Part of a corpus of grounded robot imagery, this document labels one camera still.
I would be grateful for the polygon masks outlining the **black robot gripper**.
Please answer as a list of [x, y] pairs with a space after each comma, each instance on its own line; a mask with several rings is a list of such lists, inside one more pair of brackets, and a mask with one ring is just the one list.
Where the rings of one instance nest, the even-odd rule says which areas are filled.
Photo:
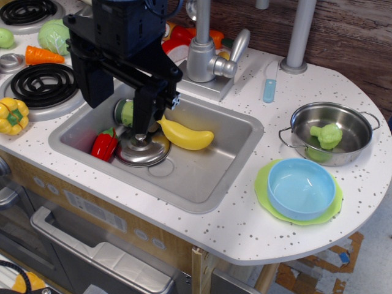
[[179, 104], [176, 85], [182, 71], [161, 45], [166, 20], [182, 6], [168, 11], [167, 1], [93, 1], [87, 12], [68, 14], [67, 41], [73, 72], [84, 100], [98, 107], [114, 93], [115, 78], [137, 89], [132, 128], [147, 134], [150, 120]]

